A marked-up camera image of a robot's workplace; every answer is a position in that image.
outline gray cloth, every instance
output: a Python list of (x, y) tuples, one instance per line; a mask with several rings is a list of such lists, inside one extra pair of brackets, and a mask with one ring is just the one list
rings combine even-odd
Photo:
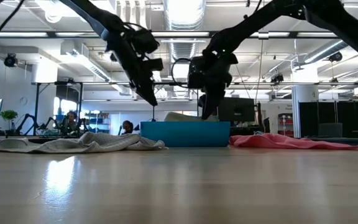
[(113, 136), (106, 133), (87, 132), (79, 139), (57, 139), (43, 144), (31, 143), (27, 138), (0, 141), (1, 152), (62, 154), (158, 149), (166, 149), (163, 141), (156, 142), (142, 138), (138, 134)]

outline pink cloth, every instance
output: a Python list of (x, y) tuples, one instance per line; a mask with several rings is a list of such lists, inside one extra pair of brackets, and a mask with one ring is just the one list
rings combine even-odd
[(294, 139), (281, 134), (232, 136), (230, 137), (230, 145), (236, 147), (257, 147), (267, 149), (358, 149), (358, 146), (325, 141), (312, 141), (310, 139)]

